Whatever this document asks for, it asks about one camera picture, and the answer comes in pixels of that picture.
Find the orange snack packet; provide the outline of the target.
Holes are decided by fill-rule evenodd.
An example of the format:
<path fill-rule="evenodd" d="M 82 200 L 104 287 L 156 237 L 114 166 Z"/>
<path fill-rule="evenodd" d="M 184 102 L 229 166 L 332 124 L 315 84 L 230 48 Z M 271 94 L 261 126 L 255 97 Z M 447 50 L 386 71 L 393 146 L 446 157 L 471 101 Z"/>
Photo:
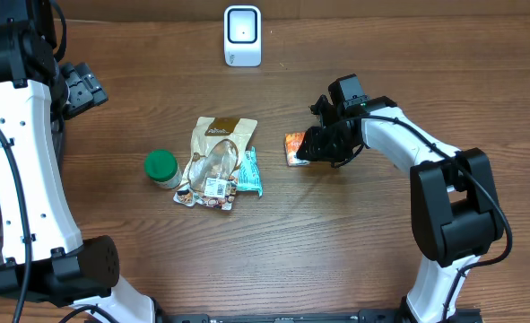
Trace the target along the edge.
<path fill-rule="evenodd" d="M 286 152 L 286 161 L 290 167 L 306 166 L 310 161 L 301 160 L 297 157 L 297 151 L 303 143 L 305 133 L 296 132 L 285 135 L 284 147 Z"/>

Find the teal snack packet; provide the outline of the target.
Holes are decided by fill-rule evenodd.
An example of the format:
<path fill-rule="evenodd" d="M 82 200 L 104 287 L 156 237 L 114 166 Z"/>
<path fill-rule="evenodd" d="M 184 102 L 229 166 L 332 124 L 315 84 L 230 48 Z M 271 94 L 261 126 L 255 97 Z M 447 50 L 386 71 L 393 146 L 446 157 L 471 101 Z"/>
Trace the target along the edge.
<path fill-rule="evenodd" d="M 237 190 L 241 192 L 257 192 L 259 197 L 264 193 L 255 147 L 244 152 L 239 168 Z"/>

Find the green lid white jar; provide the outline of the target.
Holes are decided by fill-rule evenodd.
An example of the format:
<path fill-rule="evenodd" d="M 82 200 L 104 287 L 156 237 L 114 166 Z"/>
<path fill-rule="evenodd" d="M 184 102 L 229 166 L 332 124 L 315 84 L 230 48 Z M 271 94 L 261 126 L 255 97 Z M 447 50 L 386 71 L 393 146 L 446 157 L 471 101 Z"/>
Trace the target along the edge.
<path fill-rule="evenodd" d="M 176 188 L 182 180 L 182 171 L 175 156 L 167 150 L 150 152 L 144 161 L 144 171 L 160 188 Z"/>

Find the beige brown snack pouch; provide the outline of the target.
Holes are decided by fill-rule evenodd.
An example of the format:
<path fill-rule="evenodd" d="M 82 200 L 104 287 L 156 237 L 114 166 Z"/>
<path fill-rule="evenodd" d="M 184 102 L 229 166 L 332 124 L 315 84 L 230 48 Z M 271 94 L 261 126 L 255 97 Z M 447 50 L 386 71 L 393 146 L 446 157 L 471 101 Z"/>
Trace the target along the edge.
<path fill-rule="evenodd" d="M 229 211 L 237 195 L 240 165 L 257 121 L 200 117 L 192 132 L 190 159 L 173 200 Z"/>

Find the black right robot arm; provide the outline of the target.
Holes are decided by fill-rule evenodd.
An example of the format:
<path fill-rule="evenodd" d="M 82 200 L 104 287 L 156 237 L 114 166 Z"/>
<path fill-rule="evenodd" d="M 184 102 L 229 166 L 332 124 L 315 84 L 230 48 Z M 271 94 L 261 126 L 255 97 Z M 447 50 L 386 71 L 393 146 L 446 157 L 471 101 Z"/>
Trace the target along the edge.
<path fill-rule="evenodd" d="M 506 259 L 513 246 L 490 160 L 461 150 L 416 126 L 387 96 L 371 99 L 356 74 L 336 79 L 310 111 L 318 125 L 296 156 L 340 168 L 363 149 L 386 156 L 410 180 L 413 238 L 422 260 L 412 289 L 396 309 L 361 310 L 360 322 L 480 322 L 479 310 L 456 299 L 478 267 Z"/>

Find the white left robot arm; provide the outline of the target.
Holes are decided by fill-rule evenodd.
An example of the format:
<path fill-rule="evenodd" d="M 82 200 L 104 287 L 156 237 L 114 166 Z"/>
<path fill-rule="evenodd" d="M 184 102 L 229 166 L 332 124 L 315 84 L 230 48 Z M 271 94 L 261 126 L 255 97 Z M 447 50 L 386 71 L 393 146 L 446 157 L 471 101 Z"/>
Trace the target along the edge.
<path fill-rule="evenodd" d="M 0 297 L 49 302 L 99 321 L 154 323 L 154 299 L 119 272 L 109 236 L 84 239 L 71 214 L 54 136 L 108 96 L 86 64 L 72 65 L 54 1 L 0 1 Z"/>

